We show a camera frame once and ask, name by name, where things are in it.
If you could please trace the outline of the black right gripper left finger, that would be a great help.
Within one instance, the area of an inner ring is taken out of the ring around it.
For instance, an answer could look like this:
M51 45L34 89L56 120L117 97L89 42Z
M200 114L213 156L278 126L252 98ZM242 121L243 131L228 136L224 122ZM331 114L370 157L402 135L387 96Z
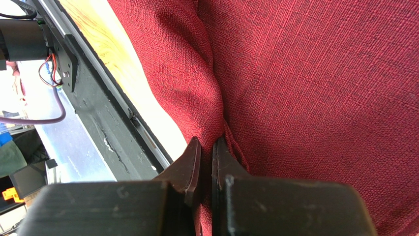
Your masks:
M44 187L18 228L20 236L199 236L201 145L152 180Z

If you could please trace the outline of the dark red cloth napkin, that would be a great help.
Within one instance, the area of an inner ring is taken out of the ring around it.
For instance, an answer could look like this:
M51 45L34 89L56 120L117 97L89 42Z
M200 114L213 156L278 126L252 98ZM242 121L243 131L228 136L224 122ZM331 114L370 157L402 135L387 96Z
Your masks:
M225 136L251 174L349 184L378 235L418 234L418 1L109 5L206 184Z

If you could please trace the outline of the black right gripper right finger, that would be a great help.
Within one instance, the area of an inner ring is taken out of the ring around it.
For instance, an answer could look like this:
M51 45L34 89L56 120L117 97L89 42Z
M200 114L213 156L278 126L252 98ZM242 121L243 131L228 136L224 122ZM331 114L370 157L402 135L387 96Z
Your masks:
M349 185L253 176L224 138L212 151L215 236L374 236L368 210Z

